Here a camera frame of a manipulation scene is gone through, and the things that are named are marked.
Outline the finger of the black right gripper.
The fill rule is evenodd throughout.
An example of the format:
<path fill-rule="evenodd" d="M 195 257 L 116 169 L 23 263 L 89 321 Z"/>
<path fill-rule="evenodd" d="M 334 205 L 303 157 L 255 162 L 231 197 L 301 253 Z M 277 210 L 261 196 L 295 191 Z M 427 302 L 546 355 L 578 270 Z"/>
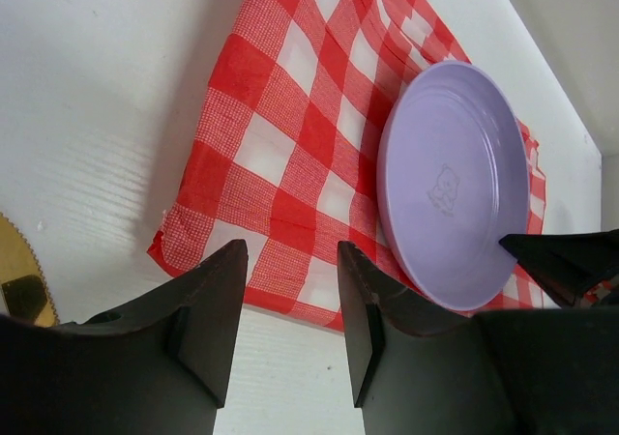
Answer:
<path fill-rule="evenodd" d="M 618 305 L 618 231 L 517 235 L 499 244 L 561 307 Z"/>

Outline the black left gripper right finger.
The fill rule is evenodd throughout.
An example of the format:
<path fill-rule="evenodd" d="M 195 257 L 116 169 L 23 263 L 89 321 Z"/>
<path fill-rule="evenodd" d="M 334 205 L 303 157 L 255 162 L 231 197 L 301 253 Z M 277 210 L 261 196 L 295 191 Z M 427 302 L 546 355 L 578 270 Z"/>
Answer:
<path fill-rule="evenodd" d="M 338 244 L 352 399 L 367 434 L 514 434 L 516 415 L 479 326 Z"/>

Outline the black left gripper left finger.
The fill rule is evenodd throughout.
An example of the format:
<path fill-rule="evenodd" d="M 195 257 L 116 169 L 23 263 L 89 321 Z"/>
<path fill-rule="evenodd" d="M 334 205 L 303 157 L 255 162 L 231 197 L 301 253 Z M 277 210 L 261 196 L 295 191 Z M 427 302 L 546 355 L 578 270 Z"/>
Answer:
<path fill-rule="evenodd" d="M 88 321 L 59 327 L 60 413 L 76 434 L 210 434 L 225 404 L 248 248 L 233 240 L 193 269 Z"/>

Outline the purple plastic plate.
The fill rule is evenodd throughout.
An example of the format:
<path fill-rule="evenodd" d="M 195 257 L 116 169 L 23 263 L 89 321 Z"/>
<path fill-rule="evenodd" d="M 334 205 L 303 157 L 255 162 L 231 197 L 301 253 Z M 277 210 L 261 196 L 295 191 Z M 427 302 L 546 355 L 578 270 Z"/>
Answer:
<path fill-rule="evenodd" d="M 499 244 L 526 231 L 529 171 L 503 93 L 479 68 L 444 61 L 405 88 L 383 129 L 381 228 L 422 294 L 454 311 L 493 300 L 516 261 Z"/>

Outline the red white checkered cloth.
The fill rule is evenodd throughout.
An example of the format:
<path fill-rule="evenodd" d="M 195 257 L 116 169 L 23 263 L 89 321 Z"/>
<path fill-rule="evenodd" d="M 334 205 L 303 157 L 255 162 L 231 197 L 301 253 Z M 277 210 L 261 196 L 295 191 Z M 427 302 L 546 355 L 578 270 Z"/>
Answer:
<path fill-rule="evenodd" d="M 177 276 L 243 239 L 247 303 L 340 330 L 339 241 L 402 278 L 376 208 L 390 109 L 465 57 L 427 0 L 244 0 L 149 255 Z"/>

